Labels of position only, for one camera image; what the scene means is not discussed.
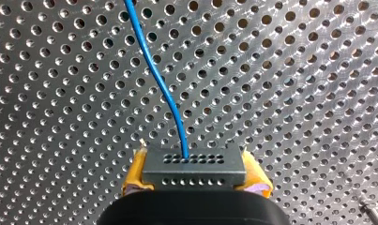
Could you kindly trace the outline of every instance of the blue wire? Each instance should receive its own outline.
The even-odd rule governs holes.
[[[133,27],[133,30],[135,31],[136,38],[138,39],[139,45],[143,51],[145,62],[150,67],[150,71],[151,73],[153,73],[153,76],[156,79],[157,84],[159,85],[159,89],[161,89],[161,92],[165,96],[165,99],[168,102],[169,108],[171,108],[171,112],[174,115],[174,121],[176,122],[177,132],[179,133],[183,158],[188,158],[189,148],[188,148],[188,143],[186,140],[185,128],[183,126],[182,119],[180,118],[179,110],[176,108],[176,104],[174,103],[174,98],[171,96],[171,93],[168,91],[168,87],[166,86],[165,82],[162,80],[162,77],[159,74],[159,71],[157,70],[156,65],[154,64],[153,58],[151,57],[151,52],[148,49],[148,46],[145,42],[143,31],[140,26],[139,19],[136,15],[135,7],[133,6],[132,0],[124,0],[124,2],[125,2],[125,6],[127,7],[128,15],[129,15],[130,21],[132,22],[132,27]]]

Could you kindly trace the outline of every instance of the black object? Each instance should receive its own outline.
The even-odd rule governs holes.
[[[98,225],[289,225],[282,210],[246,191],[141,191],[115,201]]]

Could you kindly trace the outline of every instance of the cable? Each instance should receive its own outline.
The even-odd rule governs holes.
[[[136,38],[138,39],[139,45],[142,49],[145,62],[150,68],[151,73],[153,74],[154,78],[156,79],[157,84],[159,85],[159,89],[161,89],[161,92],[165,96],[165,99],[168,102],[169,108],[171,108],[171,112],[174,115],[174,121],[176,122],[177,132],[179,133],[180,144],[182,148],[182,156],[183,158],[188,158],[189,148],[188,148],[188,143],[186,140],[185,128],[183,126],[182,119],[180,118],[179,110],[177,109],[176,104],[174,103],[174,98],[171,96],[171,93],[168,91],[168,87],[166,86],[165,82],[162,80],[162,77],[159,74],[159,71],[157,70],[156,65],[154,64],[153,58],[151,57],[151,52],[148,49],[147,43],[145,42],[143,31],[140,26],[139,19],[136,15],[135,7],[133,6],[132,0],[124,0],[124,2],[125,2],[125,6],[127,7],[128,15],[129,15],[130,21],[132,22],[132,27],[133,27],[133,30],[135,31]]]

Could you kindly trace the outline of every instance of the yellow tape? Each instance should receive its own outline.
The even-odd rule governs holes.
[[[147,154],[147,149],[143,146],[135,154],[132,165],[130,166],[127,179],[122,186],[122,195],[125,196],[127,193],[127,187],[133,186],[141,189],[151,189],[154,190],[153,185],[145,185],[142,183],[142,170],[145,162],[145,155]]]
[[[255,185],[267,185],[268,189],[263,190],[262,194],[268,199],[273,190],[273,184],[262,170],[262,167],[259,165],[258,161],[256,161],[255,157],[253,157],[248,151],[244,151],[242,154],[242,160],[244,161],[245,170],[247,172],[245,184],[235,187],[235,189],[244,190]]]

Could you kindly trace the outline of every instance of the perforated metal sheet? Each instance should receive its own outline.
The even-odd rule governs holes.
[[[138,1],[189,146],[246,145],[293,224],[378,205],[378,0]],[[0,224],[92,224],[174,120],[121,1],[0,0]]]

